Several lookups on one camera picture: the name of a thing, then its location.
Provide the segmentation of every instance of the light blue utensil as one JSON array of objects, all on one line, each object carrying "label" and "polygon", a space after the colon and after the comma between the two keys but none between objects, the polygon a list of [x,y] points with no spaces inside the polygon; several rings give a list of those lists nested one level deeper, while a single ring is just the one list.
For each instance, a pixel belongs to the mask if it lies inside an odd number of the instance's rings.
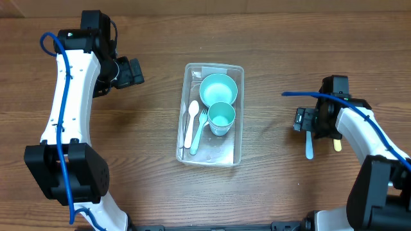
[{"label": "light blue utensil", "polygon": [[200,99],[210,107],[217,102],[233,104],[237,98],[237,84],[226,74],[210,74],[200,85]]},{"label": "light blue utensil", "polygon": [[314,158],[313,140],[311,139],[311,132],[306,133],[306,157],[308,160]]},{"label": "light blue utensil", "polygon": [[200,116],[198,117],[198,121],[200,124],[198,125],[198,130],[197,133],[195,134],[193,143],[191,144],[190,148],[190,154],[196,155],[197,150],[198,150],[198,145],[200,145],[200,138],[201,138],[201,133],[203,132],[203,127],[205,123],[207,122],[208,116],[207,116],[207,109],[204,109]]}]

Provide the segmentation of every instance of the yellow tip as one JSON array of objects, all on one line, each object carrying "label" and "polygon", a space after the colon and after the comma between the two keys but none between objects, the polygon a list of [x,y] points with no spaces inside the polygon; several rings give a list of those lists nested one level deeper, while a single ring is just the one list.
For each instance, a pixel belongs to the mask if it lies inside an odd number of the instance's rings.
[{"label": "yellow tip", "polygon": [[340,140],[333,140],[334,142],[334,150],[335,151],[341,151],[342,150],[342,145]]}]

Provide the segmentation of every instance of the plastic spoon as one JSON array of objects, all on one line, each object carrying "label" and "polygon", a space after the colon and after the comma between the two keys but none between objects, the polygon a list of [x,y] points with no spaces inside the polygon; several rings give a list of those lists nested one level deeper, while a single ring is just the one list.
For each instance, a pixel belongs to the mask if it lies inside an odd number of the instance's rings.
[{"label": "plastic spoon", "polygon": [[193,140],[193,124],[194,118],[198,114],[198,110],[200,109],[197,100],[193,100],[188,106],[188,114],[190,115],[190,121],[188,123],[188,128],[186,132],[186,140],[184,141],[184,147],[190,148],[191,141]]},{"label": "plastic spoon", "polygon": [[306,157],[308,160],[314,158],[313,140],[311,139],[311,132],[306,133]]}]

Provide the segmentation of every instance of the cup rim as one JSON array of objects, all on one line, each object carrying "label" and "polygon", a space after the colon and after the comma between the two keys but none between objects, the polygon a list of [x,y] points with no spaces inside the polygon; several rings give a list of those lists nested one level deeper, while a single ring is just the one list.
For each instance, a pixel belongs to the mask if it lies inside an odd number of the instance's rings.
[{"label": "cup rim", "polygon": [[229,124],[224,125],[224,126],[220,126],[220,125],[214,124],[213,121],[212,121],[211,118],[210,118],[210,109],[209,109],[208,112],[207,112],[207,117],[208,117],[209,123],[212,124],[212,125],[215,126],[215,127],[218,127],[218,128],[227,128],[227,127],[232,126],[232,124],[233,124],[234,121],[236,120],[236,116],[237,116],[236,109],[234,109],[234,107],[233,107],[231,104],[226,103],[226,102],[223,102],[223,101],[213,103],[211,106],[213,106],[213,105],[215,105],[215,104],[217,104],[217,103],[225,103],[225,104],[229,105],[229,106],[232,108],[232,110],[234,111],[234,119],[232,119],[232,121],[231,121]]},{"label": "cup rim", "polygon": [[[200,99],[201,99],[201,102],[203,102],[203,104],[204,104],[207,108],[210,108],[212,105],[208,105],[208,104],[204,101],[203,96],[202,96],[202,94],[201,94],[201,87],[203,87],[204,80],[206,80],[206,79],[207,79],[208,77],[210,77],[210,76],[214,76],[214,75],[217,75],[217,74],[222,74],[222,73],[210,74],[209,76],[205,77],[205,78],[201,81],[201,83],[200,83],[200,89],[199,89]],[[230,105],[232,105],[232,104],[236,101],[236,99],[237,99],[238,86],[237,86],[237,83],[233,80],[233,78],[231,78],[228,74],[222,74],[222,75],[228,77],[228,79],[230,79],[230,80],[234,83],[234,85],[236,86],[236,93],[235,93],[234,99],[232,99],[232,101],[230,102]]]}]

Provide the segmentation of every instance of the white spoon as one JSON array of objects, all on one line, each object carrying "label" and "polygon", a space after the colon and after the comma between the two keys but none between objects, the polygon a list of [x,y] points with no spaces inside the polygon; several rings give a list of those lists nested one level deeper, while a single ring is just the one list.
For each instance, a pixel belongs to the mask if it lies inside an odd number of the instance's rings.
[{"label": "white spoon", "polygon": [[190,114],[190,122],[188,123],[188,128],[186,132],[186,140],[184,141],[184,147],[190,148],[191,141],[193,140],[193,124],[194,118],[198,114],[198,110],[200,109],[197,100],[193,100],[188,107],[188,114]]}]

